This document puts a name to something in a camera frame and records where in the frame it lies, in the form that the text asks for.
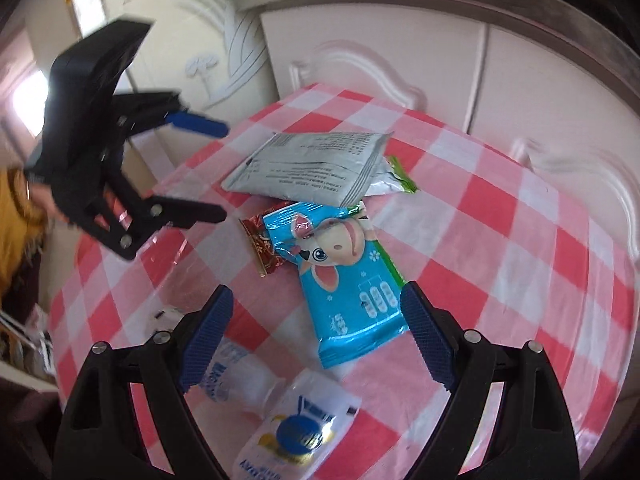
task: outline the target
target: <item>blue gripper pad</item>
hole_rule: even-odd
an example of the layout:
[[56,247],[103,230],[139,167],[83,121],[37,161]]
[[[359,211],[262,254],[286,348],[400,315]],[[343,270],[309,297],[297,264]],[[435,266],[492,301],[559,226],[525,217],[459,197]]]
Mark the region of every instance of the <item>blue gripper pad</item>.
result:
[[215,137],[219,139],[221,137],[226,137],[226,134],[229,133],[229,127],[226,123],[213,121],[201,115],[191,114],[189,112],[175,112],[173,114],[168,114],[165,120],[176,128],[203,134],[207,137]]
[[202,308],[208,309],[210,302],[213,302],[182,351],[182,373],[178,379],[178,386],[184,394],[202,380],[222,335],[231,321],[234,312],[234,295],[226,286],[221,285],[220,288],[222,288],[220,293],[217,294],[218,290],[216,290]]
[[418,350],[434,381],[448,391],[456,386],[454,351],[428,310],[426,297],[416,283],[407,283],[400,293],[400,310],[414,336]]

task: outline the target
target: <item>cartoon cow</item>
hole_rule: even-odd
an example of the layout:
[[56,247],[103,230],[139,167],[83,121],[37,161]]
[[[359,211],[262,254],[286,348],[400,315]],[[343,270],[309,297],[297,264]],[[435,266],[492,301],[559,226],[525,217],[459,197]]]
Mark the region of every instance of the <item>cartoon cow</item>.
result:
[[327,292],[338,288],[336,266],[352,266],[360,261],[366,240],[376,235],[366,216],[354,216],[343,220],[329,218],[313,229],[309,219],[297,214],[291,221],[291,232],[297,245],[290,251],[304,261],[300,275],[311,270],[316,283]]

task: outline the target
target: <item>yellow cloth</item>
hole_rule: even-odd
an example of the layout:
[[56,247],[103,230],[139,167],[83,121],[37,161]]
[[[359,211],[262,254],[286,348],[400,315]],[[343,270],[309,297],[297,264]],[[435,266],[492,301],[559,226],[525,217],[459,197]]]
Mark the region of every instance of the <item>yellow cloth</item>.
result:
[[27,200],[22,171],[0,170],[0,298],[25,253],[42,240],[46,225],[44,212]]

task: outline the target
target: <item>red and white checkered tablecloth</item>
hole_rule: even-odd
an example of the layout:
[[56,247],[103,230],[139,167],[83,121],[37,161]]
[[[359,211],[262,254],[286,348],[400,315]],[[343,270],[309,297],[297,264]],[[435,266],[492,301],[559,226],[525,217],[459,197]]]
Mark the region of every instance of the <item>red and white checkered tablecloth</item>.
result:
[[[475,327],[494,343],[544,345],[584,462],[620,392],[636,330],[635,275],[625,251],[581,205],[473,138],[425,114],[320,84],[242,122],[158,186],[160,193],[223,205],[225,222],[163,230],[131,263],[88,245],[50,314],[63,399],[93,342],[140,344],[151,313],[166,305],[197,310],[220,283],[236,297],[227,336],[288,380],[303,367],[321,369],[297,270],[286,265],[260,277],[236,221],[273,200],[225,192],[219,182],[272,132],[331,130],[394,132],[386,152],[398,156],[420,191],[366,199],[380,242],[404,277],[417,280],[463,328]],[[327,373],[364,401],[316,478],[403,478],[448,398],[411,334]],[[466,468],[482,460],[499,389],[494,384]],[[143,390],[133,393],[151,457],[167,467]],[[197,387],[187,400],[230,471],[259,421],[221,411]]]

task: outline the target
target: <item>metal countertop edge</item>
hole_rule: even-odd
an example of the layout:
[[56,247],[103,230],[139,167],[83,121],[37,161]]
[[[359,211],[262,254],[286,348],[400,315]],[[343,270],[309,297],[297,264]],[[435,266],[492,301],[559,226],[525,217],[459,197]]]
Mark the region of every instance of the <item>metal countertop edge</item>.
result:
[[529,38],[567,58],[640,116],[640,57],[612,32],[562,0],[234,0],[234,4],[238,10],[258,12],[323,4],[387,4],[471,18]]

